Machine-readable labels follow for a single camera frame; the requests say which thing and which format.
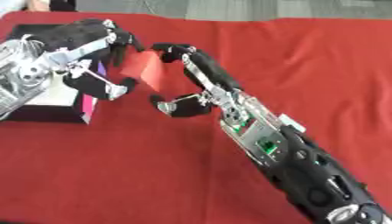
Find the robotic hand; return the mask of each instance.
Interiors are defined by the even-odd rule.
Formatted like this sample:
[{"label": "robotic hand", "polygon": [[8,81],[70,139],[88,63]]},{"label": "robotic hand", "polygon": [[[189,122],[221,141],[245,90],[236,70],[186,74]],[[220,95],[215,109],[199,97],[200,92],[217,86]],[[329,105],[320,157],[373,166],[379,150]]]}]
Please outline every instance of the robotic hand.
[{"label": "robotic hand", "polygon": [[143,47],[135,36],[111,20],[85,19],[38,35],[24,35],[0,45],[0,120],[50,87],[63,75],[70,88],[105,100],[127,94],[137,84],[126,78],[116,85],[89,70],[93,57],[111,46]]},{"label": "robotic hand", "polygon": [[203,115],[212,107],[220,108],[221,128],[313,223],[392,223],[364,184],[294,128],[295,122],[285,115],[276,117],[244,93],[207,54],[190,45],[155,44],[152,48],[163,52],[165,63],[181,60],[185,75],[202,89],[173,101],[153,95],[156,108],[172,117]]}]

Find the red table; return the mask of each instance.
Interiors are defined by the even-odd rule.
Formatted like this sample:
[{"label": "red table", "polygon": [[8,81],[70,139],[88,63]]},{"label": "red table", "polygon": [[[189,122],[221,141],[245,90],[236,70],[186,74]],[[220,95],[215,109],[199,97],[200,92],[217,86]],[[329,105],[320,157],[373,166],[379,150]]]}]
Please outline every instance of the red table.
[{"label": "red table", "polygon": [[[273,111],[308,128],[392,211],[392,21],[200,22],[146,15],[12,13],[13,25],[111,18],[145,45],[190,43]],[[168,95],[196,88],[166,66]],[[112,76],[118,75],[112,69]],[[29,223],[307,223],[220,130],[217,114],[170,119],[139,85],[90,126],[0,124],[0,217]]]}]

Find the prosthetic hand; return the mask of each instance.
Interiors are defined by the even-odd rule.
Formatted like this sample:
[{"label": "prosthetic hand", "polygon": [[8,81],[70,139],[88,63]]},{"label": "prosthetic hand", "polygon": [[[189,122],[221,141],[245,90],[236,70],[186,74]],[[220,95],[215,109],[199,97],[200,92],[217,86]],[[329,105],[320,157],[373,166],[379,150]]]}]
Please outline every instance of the prosthetic hand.
[{"label": "prosthetic hand", "polygon": [[85,19],[38,35],[24,35],[0,45],[0,120],[51,86],[62,75],[70,88],[93,97],[114,100],[136,85],[131,78],[116,85],[89,70],[92,59],[110,47],[143,47],[111,20]]},{"label": "prosthetic hand", "polygon": [[243,148],[261,173],[313,223],[386,224],[386,212],[331,155],[304,135],[287,116],[276,117],[201,50],[190,45],[155,44],[163,62],[180,60],[198,94],[152,103],[172,117],[221,110],[221,128]]}]

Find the hole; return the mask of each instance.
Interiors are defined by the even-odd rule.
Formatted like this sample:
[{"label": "hole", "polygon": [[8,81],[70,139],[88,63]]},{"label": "hole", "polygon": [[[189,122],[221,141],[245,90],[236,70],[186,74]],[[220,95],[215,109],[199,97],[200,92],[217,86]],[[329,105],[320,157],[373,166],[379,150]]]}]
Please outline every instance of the hole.
[{"label": "hole", "polygon": [[321,155],[318,154],[318,155],[316,156],[315,164],[316,164],[316,165],[322,165],[322,166],[324,166],[324,165],[327,165],[327,164],[328,164],[328,161],[326,160],[325,157],[323,157],[323,156],[321,156]]}]

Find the screw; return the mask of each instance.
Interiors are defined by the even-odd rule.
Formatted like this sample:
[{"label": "screw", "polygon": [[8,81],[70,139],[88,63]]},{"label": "screw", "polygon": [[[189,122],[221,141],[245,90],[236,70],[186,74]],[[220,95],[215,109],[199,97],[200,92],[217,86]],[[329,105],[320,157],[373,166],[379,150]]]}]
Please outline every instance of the screw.
[{"label": "screw", "polygon": [[306,159],[307,153],[304,150],[297,151],[297,158],[299,159]]}]

